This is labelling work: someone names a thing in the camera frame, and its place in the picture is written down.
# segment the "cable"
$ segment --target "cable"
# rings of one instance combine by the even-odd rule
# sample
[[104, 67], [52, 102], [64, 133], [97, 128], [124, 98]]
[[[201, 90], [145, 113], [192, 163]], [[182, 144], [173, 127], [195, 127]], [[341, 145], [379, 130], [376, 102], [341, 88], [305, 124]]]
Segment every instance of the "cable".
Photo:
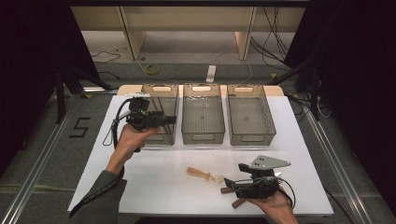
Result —
[[216, 65], [216, 59], [217, 59], [221, 54], [230, 54], [230, 55], [233, 56], [236, 60], [241, 61], [241, 62], [247, 64], [248, 69], [249, 69], [249, 71], [250, 71], [250, 77], [249, 77], [248, 79], [246, 79], [245, 81], [240, 82], [239, 84], [244, 84], [245, 82], [247, 82], [247, 81], [249, 81], [251, 78], [253, 78], [253, 72], [251, 71], [250, 64], [249, 64], [248, 62], [246, 62], [246, 61], [243, 61], [243, 60], [239, 59], [238, 57], [234, 56], [234, 55], [231, 54], [230, 52], [222, 52], [222, 53], [219, 53], [219, 54], [216, 56], [215, 60], [213, 60], [213, 65]]
[[110, 143], [108, 143], [108, 144], [105, 143], [105, 141], [106, 141], [107, 138], [108, 138], [108, 135], [109, 135], [110, 132], [111, 132], [111, 128], [112, 128], [112, 127], [110, 127], [110, 128], [108, 129], [108, 132], [107, 132], [107, 134], [106, 134], [106, 137], [105, 137], [105, 139], [104, 139], [103, 142], [102, 142], [102, 145], [105, 146], [105, 147], [109, 147], [109, 146], [111, 146], [111, 144], [113, 144], [113, 138], [110, 138]]
[[[290, 101], [293, 101], [293, 102], [296, 102], [296, 103], [298, 103], [298, 104], [300, 104], [300, 106], [302, 107], [302, 110], [304, 111], [304, 107], [306, 108], [306, 112], [297, 120], [297, 123], [300, 123], [300, 121], [305, 117], [305, 115], [309, 112], [309, 111], [311, 111], [311, 101], [310, 100], [305, 100], [305, 99], [299, 99], [299, 98], [296, 98], [296, 97], [294, 97], [293, 95], [294, 95], [295, 93], [293, 93], [293, 94], [286, 94], [286, 96], [288, 97], [288, 99], [290, 100]], [[321, 112], [321, 108], [325, 108], [326, 106], [319, 106], [319, 101], [318, 101], [318, 104], [317, 104], [317, 107], [318, 107], [318, 111], [320, 112], [320, 114], [324, 117], [324, 118], [328, 118], [330, 115], [331, 115], [331, 112], [329, 111], [329, 115], [327, 115], [327, 116], [325, 116], [325, 115], [323, 115], [322, 114], [322, 112]], [[303, 111], [301, 111], [301, 112], [299, 112], [299, 113], [294, 113], [294, 115], [300, 115], [300, 114], [302, 114], [302, 112]]]
[[116, 59], [118, 59], [121, 55], [120, 54], [117, 54], [117, 53], [110, 53], [110, 52], [107, 52], [107, 51], [100, 51], [99, 53], [97, 53], [97, 54], [94, 54], [94, 55], [91, 55], [91, 57], [97, 57], [99, 54], [101, 54], [101, 53], [106, 53], [106, 54], [110, 54], [110, 55], [115, 55], [116, 57], [115, 58], [112, 58], [112, 59], [110, 59], [110, 60], [107, 60], [107, 61], [105, 61], [105, 62], [97, 62], [97, 63], [108, 63], [108, 62], [111, 62], [111, 61], [114, 61], [114, 60], [116, 60]]
[[292, 204], [292, 207], [291, 207], [291, 208], [294, 208], [294, 206], [296, 205], [296, 194], [294, 193], [294, 189], [291, 187], [291, 184], [289, 184], [289, 182], [286, 181], [285, 179], [279, 178], [279, 180], [285, 182], [285, 183], [289, 186], [289, 188], [291, 189], [291, 193], [293, 194], [293, 201], [294, 201], [294, 203]]
[[332, 112], [329, 110], [329, 114], [328, 115], [324, 115], [320, 108], [319, 108], [319, 101], [320, 101], [320, 97], [318, 98], [318, 103], [317, 103], [317, 107], [318, 107], [318, 112], [320, 113], [321, 116], [323, 116], [323, 118], [328, 119], [330, 117], [330, 115], [332, 114]]
[[271, 58], [271, 59], [275, 59], [275, 60], [277, 60], [277, 61], [279, 61], [279, 62], [285, 64], [281, 59], [277, 58], [273, 53], [271, 53], [269, 50], [267, 50], [267, 49], [264, 48], [265, 43], [264, 43], [264, 45], [263, 45], [263, 47], [262, 47], [262, 46], [260, 46], [260, 44], [253, 38], [253, 36], [252, 36], [250, 39], [251, 39], [250, 42], [252, 43], [252, 47], [253, 47], [255, 50], [257, 50], [257, 51], [262, 55], [262, 60], [264, 61], [264, 63], [265, 63], [266, 65], [268, 65], [268, 66], [270, 66], [270, 67], [273, 67], [273, 68], [275, 68], [275, 69], [279, 69], [279, 70], [283, 70], [283, 71], [288, 71], [288, 72], [290, 71], [290, 69], [284, 69], [284, 68], [275, 67], [275, 66], [269, 64], [267, 61], [265, 61], [264, 56], [265, 56], [265, 57], [268, 57], [268, 58]]
[[121, 77], [118, 77], [118, 76], [114, 75], [114, 74], [111, 73], [111, 72], [98, 72], [98, 73], [99, 73], [99, 74], [101, 74], [101, 73], [107, 73], [107, 74], [110, 74], [111, 76], [115, 77], [116, 79], [121, 79]]
[[341, 209], [341, 211], [343, 211], [344, 215], [346, 215], [347, 220], [349, 221], [349, 223], [354, 224], [352, 218], [349, 216], [349, 214], [347, 213], [347, 211], [344, 209], [343, 205], [341, 205], [336, 199], [335, 197], [330, 193], [330, 191], [328, 189], [326, 189], [326, 187], [324, 187], [324, 191], [326, 191], [326, 193], [328, 193], [330, 195], [330, 197], [332, 197], [332, 199], [334, 200], [334, 202], [338, 205], [338, 207]]
[[265, 7], [263, 7], [262, 9], [264, 10], [265, 17], [267, 18], [268, 24], [270, 25], [270, 28], [271, 28], [270, 34], [271, 33], [274, 34], [274, 37], [276, 38], [276, 42], [278, 44], [278, 49], [280, 47], [282, 49], [282, 51], [286, 54], [286, 52], [284, 51], [284, 48], [287, 49], [287, 47], [283, 44], [282, 39], [279, 37], [279, 35], [277, 33], [277, 23], [278, 23], [277, 13], [279, 11], [278, 7], [274, 7], [274, 22], [272, 25], [271, 25], [270, 19], [268, 18], [268, 14], [267, 14], [267, 11], [265, 10]]

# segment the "white tabletop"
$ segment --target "white tabletop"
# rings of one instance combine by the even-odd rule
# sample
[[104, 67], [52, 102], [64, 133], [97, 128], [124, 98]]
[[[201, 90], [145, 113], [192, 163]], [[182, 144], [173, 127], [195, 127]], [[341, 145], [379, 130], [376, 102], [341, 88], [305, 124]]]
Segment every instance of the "white tabletop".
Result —
[[[103, 142], [120, 104], [126, 96], [114, 96], [107, 110], [102, 128], [93, 146], [78, 188], [70, 204], [71, 210], [89, 191], [93, 182], [106, 168], [113, 146]], [[290, 161], [291, 166], [275, 169], [282, 173], [296, 194], [294, 213], [299, 216], [329, 216], [332, 207], [318, 178], [303, 136], [287, 97], [267, 97], [276, 136], [268, 147], [235, 147], [230, 145], [225, 96], [223, 112], [226, 133], [222, 145], [184, 145], [181, 133], [182, 104], [178, 106], [176, 142], [173, 146], [146, 146], [125, 164], [127, 187], [120, 201], [120, 212], [141, 216], [192, 217], [256, 217], [262, 211], [253, 204], [243, 203], [236, 209], [233, 193], [221, 194], [224, 185], [187, 175], [187, 168], [224, 175], [231, 180], [247, 179], [238, 163], [250, 164], [259, 155]], [[291, 196], [290, 188], [281, 184]]]

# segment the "floor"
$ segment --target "floor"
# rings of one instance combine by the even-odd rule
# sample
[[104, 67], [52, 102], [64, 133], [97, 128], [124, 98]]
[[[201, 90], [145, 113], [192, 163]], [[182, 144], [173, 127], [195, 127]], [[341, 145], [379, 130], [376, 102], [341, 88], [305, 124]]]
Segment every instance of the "floor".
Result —
[[[218, 83], [239, 83], [247, 80], [247, 83], [265, 84], [271, 81], [273, 76], [282, 76], [285, 70], [288, 70], [287, 66], [277, 60], [263, 59], [262, 55], [251, 46], [247, 60], [240, 61], [237, 57], [233, 33], [148, 33], [137, 61], [131, 60], [122, 33], [84, 32], [83, 34], [91, 54], [97, 54], [92, 58], [96, 62], [101, 79], [114, 86], [158, 81], [183, 83], [184, 79], [205, 82], [210, 64], [217, 66], [215, 81]], [[267, 36], [267, 33], [253, 34], [261, 45]], [[281, 34], [281, 37], [288, 46], [293, 34]], [[282, 57], [273, 38], [270, 38], [266, 47], [275, 56]], [[140, 65], [147, 64], [158, 64], [160, 74], [155, 77], [145, 76]], [[294, 93], [293, 84], [296, 78], [293, 77], [281, 84], [285, 93]], [[91, 86], [91, 83], [84, 81], [82, 83], [84, 86]], [[308, 96], [300, 93], [299, 97]], [[3, 217], [13, 204], [14, 198], [35, 167], [35, 162], [40, 158], [40, 153], [49, 148], [51, 153], [38, 174], [39, 178], [30, 197], [27, 197], [21, 213], [17, 215], [17, 223], [67, 223], [68, 204], [90, 156], [110, 100], [111, 95], [108, 94], [70, 96], [67, 102], [70, 105], [74, 102], [75, 106], [70, 110], [70, 119], [59, 130], [61, 134], [55, 137], [53, 130], [59, 129], [55, 124], [56, 98], [49, 100], [34, 127], [35, 131], [26, 139], [26, 148], [18, 153], [0, 179], [0, 217]], [[316, 122], [301, 104], [294, 100], [290, 100], [290, 104], [317, 168], [318, 176], [323, 186], [330, 192], [329, 200], [334, 210], [334, 215], [331, 217], [298, 217], [299, 222], [350, 223], [347, 219], [348, 215], [353, 223], [396, 223], [394, 215], [364, 172], [359, 160], [353, 156], [337, 116], [327, 108], [323, 108], [323, 115], [320, 121]], [[78, 132], [74, 126], [80, 118], [89, 118], [83, 119], [80, 123], [89, 127], [89, 130], [83, 138], [70, 138]], [[327, 141], [320, 141], [318, 136], [325, 136]], [[48, 139], [54, 139], [55, 145], [49, 146]], [[339, 161], [338, 165], [329, 162], [329, 158], [334, 156]], [[343, 179], [340, 178], [344, 180], [346, 178], [348, 183], [343, 184]], [[347, 215], [336, 202], [346, 210]], [[361, 209], [353, 206], [355, 202], [361, 204]], [[119, 223], [134, 223], [137, 219], [138, 217], [119, 215]]]

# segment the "gray plastic basket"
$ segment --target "gray plastic basket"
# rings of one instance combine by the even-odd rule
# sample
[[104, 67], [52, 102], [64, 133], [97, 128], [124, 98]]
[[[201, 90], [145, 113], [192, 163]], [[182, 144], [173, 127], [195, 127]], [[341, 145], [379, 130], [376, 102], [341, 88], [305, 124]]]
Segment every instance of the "gray plastic basket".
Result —
[[232, 146], [269, 146], [276, 135], [274, 121], [261, 85], [227, 86]]
[[[165, 116], [177, 115], [178, 85], [146, 84], [143, 93], [149, 93], [148, 111], [163, 111]], [[176, 124], [161, 127], [160, 131], [147, 138], [148, 145], [173, 145], [175, 143]]]
[[222, 144], [225, 126], [220, 85], [185, 84], [183, 89], [183, 143]]

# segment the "black cable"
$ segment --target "black cable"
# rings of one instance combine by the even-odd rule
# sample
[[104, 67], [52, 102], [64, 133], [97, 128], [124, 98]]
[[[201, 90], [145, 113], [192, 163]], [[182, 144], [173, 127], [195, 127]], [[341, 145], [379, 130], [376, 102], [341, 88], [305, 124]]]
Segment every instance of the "black cable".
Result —
[[275, 8], [275, 14], [276, 14], [276, 16], [275, 16], [275, 20], [276, 20], [276, 23], [275, 23], [275, 33], [276, 33], [276, 42], [277, 42], [277, 44], [278, 44], [278, 48], [281, 48], [281, 50], [282, 50], [282, 52], [283, 52], [283, 54], [285, 54], [285, 56], [286, 56], [286, 54], [287, 54], [287, 52], [285, 52], [285, 49], [286, 50], [289, 50], [286, 46], [285, 46], [285, 44], [283, 43], [283, 41], [282, 41], [282, 39], [281, 39], [281, 37], [280, 37], [280, 32], [278, 31], [278, 29], [277, 29], [277, 27], [279, 26], [279, 19], [277, 18], [277, 13], [279, 12], [279, 7], [276, 7]]
[[121, 79], [121, 77], [116, 76], [115, 74], [111, 73], [111, 72], [98, 72], [99, 74], [101, 73], [107, 73], [110, 74], [111, 76], [115, 77], [116, 79]]
[[280, 57], [282, 57], [282, 60], [285, 61], [285, 57], [283, 56], [282, 52], [286, 55], [285, 50], [282, 48], [280, 45], [280, 37], [277, 35], [277, 24], [279, 20], [277, 19], [277, 7], [274, 8], [274, 36], [276, 37], [276, 45], [277, 45], [277, 50], [279, 51]]
[[281, 63], [283, 63], [283, 64], [285, 64], [282, 60], [280, 60], [279, 58], [277, 58], [273, 53], [271, 53], [269, 50], [267, 50], [267, 49], [265, 49], [264, 47], [262, 47], [262, 46], [260, 46], [260, 44], [253, 38], [253, 37], [251, 37], [251, 41], [250, 41], [251, 43], [252, 43], [252, 47], [255, 49], [255, 50], [257, 50], [261, 55], [262, 55], [262, 60], [264, 61], [264, 63], [266, 64], [266, 65], [268, 65], [268, 66], [270, 66], [270, 67], [273, 67], [273, 68], [275, 68], [275, 69], [279, 69], [279, 70], [283, 70], [283, 71], [290, 71], [289, 69], [284, 69], [284, 68], [280, 68], [280, 67], [275, 67], [275, 66], [273, 66], [273, 65], [271, 65], [271, 64], [269, 64], [267, 61], [265, 61], [265, 59], [264, 59], [264, 56], [265, 57], [268, 57], [268, 58], [271, 58], [271, 59], [275, 59], [275, 60], [277, 60], [277, 61], [279, 61], [279, 62], [281, 62]]
[[297, 104], [297, 105], [299, 105], [299, 106], [300, 106], [300, 108], [301, 108], [300, 112], [298, 112], [298, 113], [294, 112], [294, 110], [293, 110], [293, 114], [294, 114], [294, 115], [301, 115], [301, 114], [303, 114], [303, 112], [304, 112], [304, 108], [303, 108], [303, 106], [300, 104], [300, 102], [298, 102], [298, 101], [295, 101], [295, 100], [290, 100], [290, 102], [294, 102], [294, 103], [296, 103], [296, 104]]
[[271, 22], [270, 22], [270, 19], [268, 18], [268, 14], [267, 14], [267, 12], [265, 10], [265, 7], [263, 7], [262, 9], [264, 10], [264, 14], [265, 14], [265, 17], [267, 18], [268, 24], [270, 25], [271, 32], [274, 34], [274, 37], [276, 38], [276, 42], [278, 44], [281, 44], [281, 48], [288, 49], [285, 46], [285, 44], [283, 43], [282, 39], [279, 37], [278, 33], [277, 33], [277, 24], [278, 24], [277, 12], [278, 12], [279, 8], [278, 7], [274, 8], [274, 23], [273, 23], [273, 25], [271, 25]]
[[289, 186], [289, 188], [290, 188], [290, 190], [291, 190], [291, 193], [293, 194], [293, 201], [294, 201], [294, 203], [292, 204], [292, 208], [294, 208], [294, 206], [296, 205], [296, 194], [294, 193], [294, 189], [291, 187], [291, 184], [289, 184], [289, 182], [286, 181], [285, 179], [279, 178], [279, 180], [285, 182], [285, 183]]
[[[280, 48], [279, 48], [279, 45], [281, 44], [281, 45], [283, 45], [284, 47], [286, 47], [286, 46], [283, 44], [283, 41], [280, 39], [280, 37], [277, 35], [277, 33], [274, 32], [274, 27], [276, 26], [276, 23], [278, 22], [278, 19], [277, 19], [277, 7], [276, 7], [276, 14], [275, 14], [275, 19], [274, 19], [274, 24], [272, 24], [272, 25], [271, 25], [271, 22], [269, 21], [268, 15], [266, 14], [265, 8], [263, 8], [263, 9], [264, 9], [265, 16], [267, 17], [268, 23], [269, 23], [269, 25], [270, 25], [270, 27], [271, 27], [271, 32], [270, 32], [270, 34], [267, 36], [267, 38], [265, 39], [264, 44], [263, 44], [262, 47], [257, 43], [257, 41], [256, 41], [253, 37], [251, 37], [251, 39], [259, 46], [260, 49], [262, 49], [262, 52], [261, 52], [261, 54], [262, 54], [262, 60], [263, 60], [267, 65], [269, 65], [270, 67], [273, 67], [273, 68], [275, 68], [275, 69], [284, 70], [284, 71], [289, 71], [289, 69], [283, 69], [283, 68], [278, 68], [278, 67], [272, 66], [272, 65], [268, 64], [268, 63], [265, 61], [265, 59], [264, 59], [264, 56], [270, 57], [270, 56], [264, 54], [264, 51], [265, 51], [266, 53], [268, 53], [268, 54], [271, 55], [270, 58], [276, 59], [276, 60], [280, 61], [281, 63], [285, 64], [285, 63], [283, 62], [284, 57], [283, 57], [281, 51], [283, 51], [285, 55], [286, 55], [286, 52], [284, 51], [284, 49], [283, 49], [282, 46], [280, 46]], [[279, 50], [279, 53], [280, 53], [281, 57], [283, 58], [283, 60], [277, 58], [273, 53], [271, 53], [270, 51], [268, 51], [267, 49], [265, 49], [265, 45], [266, 45], [266, 43], [267, 43], [269, 37], [271, 36], [271, 33], [274, 33], [274, 36], [276, 37], [276, 43], [277, 43], [277, 46], [278, 46], [278, 50]]]
[[267, 184], [269, 184], [273, 189], [275, 189], [276, 191], [279, 191], [279, 193], [281, 193], [283, 196], [285, 196], [290, 204], [290, 207], [293, 209], [295, 203], [293, 203], [293, 200], [291, 199], [291, 197], [289, 196], [288, 193], [286, 193], [285, 190], [283, 190], [279, 185], [274, 185], [273, 183], [271, 183], [271, 181], [266, 182]]
[[354, 224], [352, 218], [349, 216], [349, 214], [347, 213], [347, 211], [344, 209], [343, 205], [341, 205], [338, 200], [335, 199], [335, 197], [330, 193], [330, 191], [328, 189], [326, 189], [326, 187], [324, 187], [324, 191], [326, 191], [327, 194], [330, 195], [330, 197], [332, 197], [332, 199], [334, 200], [334, 202], [338, 205], [338, 207], [341, 209], [341, 211], [343, 211], [344, 215], [346, 215], [347, 220], [349, 221], [349, 223]]
[[100, 51], [100, 52], [97, 53], [97, 54], [91, 55], [91, 57], [94, 58], [94, 57], [98, 56], [98, 55], [101, 54], [101, 53], [106, 53], [106, 54], [114, 55], [114, 56], [116, 56], [116, 57], [115, 57], [115, 58], [112, 58], [112, 59], [110, 59], [110, 60], [107, 60], [107, 61], [105, 61], [105, 62], [97, 62], [97, 63], [108, 63], [108, 62], [114, 61], [114, 60], [118, 59], [119, 57], [121, 57], [120, 54], [110, 53], [110, 52], [107, 52], [107, 51]]
[[299, 99], [299, 98], [295, 98], [294, 96], [292, 96], [293, 94], [286, 94], [286, 97], [288, 97], [288, 99], [290, 101], [294, 101], [297, 102], [298, 104], [302, 105], [302, 106], [306, 106], [308, 108], [311, 107], [311, 104], [309, 100], [305, 100], [305, 99]]
[[102, 142], [102, 145], [103, 146], [105, 146], [105, 147], [109, 147], [109, 146], [111, 146], [111, 144], [113, 144], [113, 138], [110, 138], [110, 143], [108, 143], [108, 144], [106, 144], [105, 143], [105, 141], [107, 140], [107, 138], [108, 138], [108, 135], [110, 134], [110, 132], [111, 132], [111, 129], [112, 127], [110, 127], [109, 129], [108, 129], [108, 132], [107, 132], [107, 134], [106, 134], [106, 137], [105, 137], [105, 139], [103, 140], [103, 142]]

